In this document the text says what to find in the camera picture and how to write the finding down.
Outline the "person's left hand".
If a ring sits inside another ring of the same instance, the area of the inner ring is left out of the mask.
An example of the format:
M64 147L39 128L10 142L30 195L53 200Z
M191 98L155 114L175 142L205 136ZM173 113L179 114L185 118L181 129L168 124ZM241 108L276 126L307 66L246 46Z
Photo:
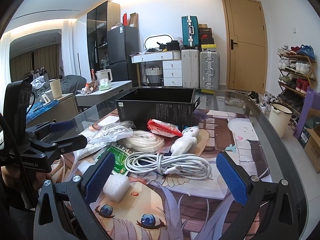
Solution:
M3 181L8 187L14 186L20 177L20 170L16 166L3 166L1 167L1 173ZM33 188L39 190L47 179L52 179L49 173L36 172L31 178Z

